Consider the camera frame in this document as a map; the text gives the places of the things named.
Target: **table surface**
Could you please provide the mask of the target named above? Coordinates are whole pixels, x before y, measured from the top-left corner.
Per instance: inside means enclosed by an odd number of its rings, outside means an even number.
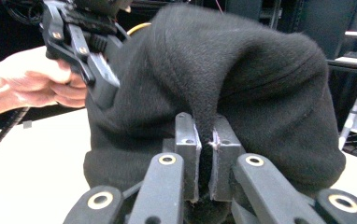
[[[0,144],[0,223],[54,224],[89,190],[83,175],[91,150],[85,109],[18,125]],[[357,158],[332,186],[357,197]]]

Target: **human arm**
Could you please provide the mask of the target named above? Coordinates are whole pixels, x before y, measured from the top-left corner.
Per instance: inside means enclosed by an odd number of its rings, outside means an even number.
[[[0,62],[0,113],[57,103],[85,105],[86,86],[80,76],[64,61],[47,59],[45,52],[45,47],[29,49]]]

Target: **black fabric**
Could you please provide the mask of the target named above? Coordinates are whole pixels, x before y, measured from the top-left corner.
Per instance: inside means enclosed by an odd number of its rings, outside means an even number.
[[[210,202],[211,139],[217,113],[248,152],[266,156],[300,191],[313,195],[337,181],[338,150],[327,65],[318,46],[253,21],[194,6],[169,6],[135,33],[112,61],[121,87],[101,110],[87,98],[92,151],[84,172],[91,187],[125,190],[140,181],[174,118],[191,113],[204,146],[201,202],[189,223],[219,223],[226,203]]]

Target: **robotic hand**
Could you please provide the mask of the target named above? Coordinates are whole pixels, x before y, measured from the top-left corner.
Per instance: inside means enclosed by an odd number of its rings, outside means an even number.
[[[121,41],[129,38],[115,22],[131,0],[46,1],[41,27],[47,57],[64,59],[81,74],[93,100],[109,106],[120,82],[108,65]]]
[[[45,2],[42,35],[47,56],[69,62],[82,75],[89,96],[101,109],[111,107],[120,87],[110,62],[123,40],[130,37],[115,17],[130,4],[131,0]],[[357,222],[355,197],[332,189],[322,191],[316,201],[302,197],[271,161],[244,153],[227,120],[218,120],[213,134],[216,148],[212,152],[210,200],[230,203],[236,223]],[[92,188],[64,223],[114,223],[122,202],[136,192],[129,223],[182,223],[184,201],[199,198],[201,146],[194,127],[191,115],[178,114],[176,139],[151,160],[143,182],[124,192],[110,186]],[[239,205],[242,198],[250,201],[253,211]]]

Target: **human hand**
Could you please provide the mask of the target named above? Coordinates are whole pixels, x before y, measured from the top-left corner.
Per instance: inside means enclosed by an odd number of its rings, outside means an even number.
[[[1,78],[8,84],[21,106],[41,107],[57,103],[84,107],[86,86],[80,75],[63,60],[50,60],[46,47],[29,49],[1,62]]]

